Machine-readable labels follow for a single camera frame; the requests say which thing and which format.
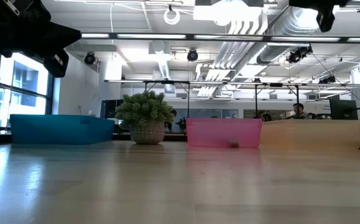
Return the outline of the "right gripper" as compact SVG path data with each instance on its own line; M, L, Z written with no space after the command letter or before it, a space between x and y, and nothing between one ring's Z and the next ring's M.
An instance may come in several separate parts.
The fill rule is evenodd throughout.
M318 9L316 21L321 32L328 32L331 30L335 21L333 14L333 7L344 7L349 0L289 0L289 6L302 8L321 8Z

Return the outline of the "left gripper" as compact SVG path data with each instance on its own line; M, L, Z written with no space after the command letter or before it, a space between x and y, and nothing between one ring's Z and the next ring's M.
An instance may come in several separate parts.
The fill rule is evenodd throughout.
M0 0L0 54L11 57L14 52L24 52L44 58L48 72L55 78L63 78L69 61L63 48L81 39L81 32L51 23L50 46L59 50L52 54L42 43L50 20L51 15L41 1Z

